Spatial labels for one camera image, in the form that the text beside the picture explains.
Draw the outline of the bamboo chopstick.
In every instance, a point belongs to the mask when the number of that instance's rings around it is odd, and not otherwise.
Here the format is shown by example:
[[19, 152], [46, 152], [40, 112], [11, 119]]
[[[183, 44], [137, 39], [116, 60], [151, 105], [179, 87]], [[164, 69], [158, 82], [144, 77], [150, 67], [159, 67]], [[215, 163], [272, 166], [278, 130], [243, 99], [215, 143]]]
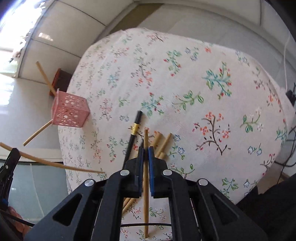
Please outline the bamboo chopstick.
[[172, 137], [172, 133], [169, 133], [168, 136], [165, 138], [164, 142], [160, 145], [160, 147], [158, 148], [158, 152], [156, 154], [157, 158], [159, 158], [161, 153], [165, 150], [165, 148], [167, 147], [171, 137]]
[[[157, 155], [157, 158], [160, 159], [165, 159], [166, 154], [164, 152], [161, 152], [160, 154]], [[123, 209], [122, 209], [122, 213], [125, 213], [129, 207], [133, 204], [133, 202], [135, 201], [135, 198], [126, 198], [123, 202]]]
[[53, 85], [52, 85], [51, 82], [49, 81], [49, 79], [48, 79], [46, 73], [44, 72], [44, 70], [43, 70], [41, 64], [39, 63], [39, 61], [36, 62], [36, 66], [37, 66], [39, 72], [41, 73], [41, 75], [43, 76], [44, 81], [45, 81], [46, 84], [48, 85], [50, 91], [52, 92], [52, 94], [53, 94], [54, 96], [56, 96], [56, 95], [57, 95], [56, 90], [54, 89]]
[[98, 173], [98, 174], [104, 174], [105, 173], [103, 171], [83, 169], [83, 168], [63, 165], [63, 164], [58, 163], [58, 162], [50, 162], [50, 161], [47, 161], [45, 159], [41, 159], [41, 158], [29, 155], [29, 154], [21, 152], [21, 151], [19, 151], [19, 153], [20, 153], [20, 156], [25, 158], [25, 159], [28, 159], [28, 160], [31, 160], [31, 161], [34, 161], [34, 162], [37, 162], [37, 163], [40, 163], [40, 164], [44, 164], [44, 165], [47, 165], [47, 166], [57, 167], [57, 168], [65, 169], [65, 170], [87, 172], [87, 173]]
[[42, 127], [40, 127], [36, 132], [34, 132], [26, 141], [23, 142], [23, 146], [26, 146], [29, 144], [30, 141], [32, 141], [37, 135], [39, 135], [41, 132], [43, 132], [47, 127], [49, 127], [52, 124], [53, 120], [48, 121], [46, 124], [44, 124]]
[[143, 194], [144, 194], [144, 223], [149, 222], [149, 164], [148, 164], [148, 152], [149, 139], [148, 139], [149, 130], [144, 130], [144, 172], [143, 172]]
[[154, 137], [154, 140], [152, 141], [152, 144], [151, 144], [151, 146], [153, 148], [156, 148], [157, 147], [157, 145], [158, 145], [161, 137], [162, 137], [162, 134], [160, 132], [156, 132], [155, 137]]

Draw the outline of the black chopstick gold band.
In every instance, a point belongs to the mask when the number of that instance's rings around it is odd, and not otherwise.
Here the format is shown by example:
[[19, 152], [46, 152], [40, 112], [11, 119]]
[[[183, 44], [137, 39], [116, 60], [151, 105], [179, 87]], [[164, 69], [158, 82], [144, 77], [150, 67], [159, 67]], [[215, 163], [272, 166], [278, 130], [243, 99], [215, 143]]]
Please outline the black chopstick gold band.
[[129, 142], [128, 142], [128, 146], [127, 146], [125, 159], [123, 161], [123, 167], [122, 168], [125, 167], [126, 162], [130, 158], [130, 153], [132, 151], [133, 143], [134, 143], [135, 137], [137, 135], [137, 130], [138, 130], [141, 119], [142, 119], [142, 111], [138, 110], [137, 111], [137, 116], [136, 116], [135, 121], [134, 121], [134, 123], [132, 125], [131, 135], [130, 135], [130, 139], [129, 139]]

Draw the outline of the floral tablecloth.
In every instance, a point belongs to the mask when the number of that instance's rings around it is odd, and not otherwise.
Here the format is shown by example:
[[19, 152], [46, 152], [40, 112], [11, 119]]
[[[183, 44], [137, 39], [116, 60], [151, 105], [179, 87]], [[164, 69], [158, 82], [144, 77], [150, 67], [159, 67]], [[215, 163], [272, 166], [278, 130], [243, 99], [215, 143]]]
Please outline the floral tablecloth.
[[295, 109], [252, 57], [234, 49], [141, 28], [116, 32], [82, 56], [68, 92], [86, 98], [82, 128], [58, 128], [69, 191], [120, 170], [138, 111], [157, 133], [168, 168], [207, 179], [233, 203], [266, 174], [285, 143]]

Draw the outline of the pink perforated utensil holder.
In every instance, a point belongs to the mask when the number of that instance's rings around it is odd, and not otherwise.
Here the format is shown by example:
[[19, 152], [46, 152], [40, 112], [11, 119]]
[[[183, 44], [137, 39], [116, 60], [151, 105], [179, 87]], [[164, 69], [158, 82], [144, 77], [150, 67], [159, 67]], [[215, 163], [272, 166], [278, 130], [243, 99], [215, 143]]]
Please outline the pink perforated utensil holder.
[[90, 114], [87, 100], [59, 89], [56, 94], [51, 108], [52, 124], [82, 128]]

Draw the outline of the brown bin with orange rim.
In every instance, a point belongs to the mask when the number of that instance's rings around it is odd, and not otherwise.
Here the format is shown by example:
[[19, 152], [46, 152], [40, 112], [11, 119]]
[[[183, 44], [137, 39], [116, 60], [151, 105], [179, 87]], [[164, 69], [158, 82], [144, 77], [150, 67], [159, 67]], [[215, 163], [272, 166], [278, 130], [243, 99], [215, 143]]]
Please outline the brown bin with orange rim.
[[52, 85], [55, 91], [59, 89], [60, 91], [66, 92], [71, 78], [72, 78], [72, 74], [59, 68], [52, 81]]

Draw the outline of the black power adapter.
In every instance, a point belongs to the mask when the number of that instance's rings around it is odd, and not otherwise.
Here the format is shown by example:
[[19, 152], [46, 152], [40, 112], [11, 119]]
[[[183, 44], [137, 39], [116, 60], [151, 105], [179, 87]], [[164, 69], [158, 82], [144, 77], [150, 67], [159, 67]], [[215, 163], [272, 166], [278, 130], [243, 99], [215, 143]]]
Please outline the black power adapter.
[[296, 101], [296, 95], [294, 94], [294, 92], [292, 90], [288, 90], [286, 92], [286, 96], [289, 99], [289, 101], [291, 102], [292, 106], [294, 106], [295, 101]]

